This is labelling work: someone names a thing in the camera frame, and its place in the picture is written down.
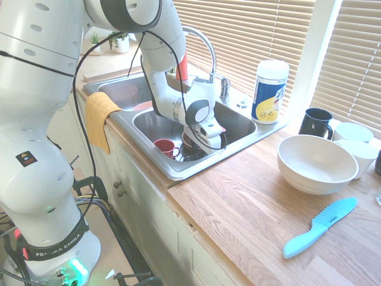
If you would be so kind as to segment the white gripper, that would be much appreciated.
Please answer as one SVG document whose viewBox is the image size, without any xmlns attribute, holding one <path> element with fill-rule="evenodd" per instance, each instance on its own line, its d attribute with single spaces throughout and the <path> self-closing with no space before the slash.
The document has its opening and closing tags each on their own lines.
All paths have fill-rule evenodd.
<svg viewBox="0 0 381 286">
<path fill-rule="evenodd" d="M 212 154 L 218 150 L 224 149 L 227 145 L 227 139 L 224 132 L 210 138 L 199 134 L 197 135 L 197 138 L 199 140 L 199 147 L 207 154 Z"/>
</svg>

